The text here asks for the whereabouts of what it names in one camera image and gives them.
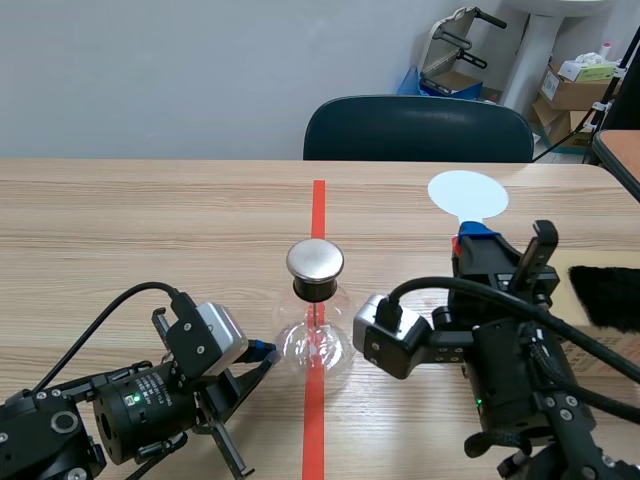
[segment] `black brush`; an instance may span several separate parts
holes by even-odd
[[[569,278],[594,325],[640,333],[640,270],[571,267]]]

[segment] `white wall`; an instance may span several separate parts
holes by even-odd
[[[394,92],[463,4],[4,2],[0,157],[300,158],[318,106]]]
[[[581,53],[597,52],[611,42],[610,60],[620,59],[640,26],[640,1],[615,0],[613,8],[587,18],[567,18],[560,27],[554,58],[575,58]]]

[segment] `white sink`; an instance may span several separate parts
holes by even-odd
[[[506,0],[507,5],[530,13],[531,17],[500,104],[528,118],[564,17],[596,15],[614,2],[615,0]]]
[[[614,0],[507,0],[523,12],[546,17],[590,17],[613,3]]]

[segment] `black cable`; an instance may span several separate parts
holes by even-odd
[[[93,333],[98,329],[102,322],[104,322],[109,315],[111,315],[116,308],[118,308],[122,303],[124,303],[129,298],[133,297],[137,293],[144,292],[145,290],[162,290],[173,299],[180,292],[166,283],[161,282],[146,282],[136,285],[135,287],[131,287],[129,290],[121,293],[113,302],[111,302],[107,308],[105,308],[98,318],[96,318],[89,328],[85,330],[85,332],[76,340],[73,346],[65,353],[62,358],[55,364],[55,366],[47,373],[40,383],[36,385],[33,389],[34,393],[39,392],[43,388],[46,388],[49,383],[60,373],[60,371],[65,367],[67,363],[73,358],[73,356],[78,353],[78,350],[82,348],[82,346],[89,340],[89,337],[93,335]]]
[[[521,433],[491,430],[474,433],[467,438],[464,441],[464,453],[469,458],[478,458],[494,446],[519,448],[525,455],[531,455],[533,450],[531,440]]]
[[[640,425],[640,408],[636,408],[632,405],[628,405],[618,400],[600,395],[599,393],[588,390],[579,385],[576,385],[573,382],[568,381],[562,374],[560,374],[560,372],[558,372],[553,367],[551,362],[549,362],[549,357],[547,357],[542,348],[542,345],[540,345],[539,343],[534,343],[531,346],[531,353],[533,355],[533,358],[542,369],[543,373],[551,381],[553,381],[553,383],[555,383],[555,385],[559,389],[570,393],[574,397],[581,399],[587,405],[591,405],[598,410],[602,410],[603,412],[615,415],[616,417],[622,418],[623,420],[627,420],[629,422]]]
[[[126,480],[140,480],[140,478],[142,478],[143,475],[148,473],[149,470],[151,470],[153,467],[155,467],[157,464],[159,464],[162,460],[167,458],[169,455],[171,455],[176,450],[180,450],[186,444],[187,444],[187,434],[183,433],[182,437],[174,445],[172,445],[170,448],[168,448],[167,450],[165,450],[161,454],[156,455],[151,460],[149,460],[148,462],[143,464],[138,470],[136,470],[131,475],[129,475],[126,478]]]
[[[539,307],[530,305],[529,303],[517,297],[509,295],[497,289],[493,289],[487,285],[483,285],[471,280],[450,277],[423,277],[409,280],[396,287],[389,294],[389,303],[391,306],[397,306],[400,303],[400,297],[406,293],[426,288],[444,288],[454,290],[473,297],[486,300],[504,307],[505,310],[514,315],[534,320],[549,330],[557,333],[561,337],[569,340],[584,351],[599,358],[607,365],[619,371],[626,377],[636,383],[640,383],[640,368],[629,360],[623,358],[609,348],[595,341],[588,335],[565,323],[563,320],[554,317],[550,313],[545,312]]]

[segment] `red tape line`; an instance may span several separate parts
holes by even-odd
[[[311,210],[311,236],[313,238],[325,238],[326,204],[326,182],[315,180]],[[318,325],[324,324],[324,304],[318,305],[317,316]],[[309,306],[307,319],[309,328],[312,328],[312,306]],[[313,361],[308,362],[304,389],[302,480],[324,480],[324,367],[320,362]]]

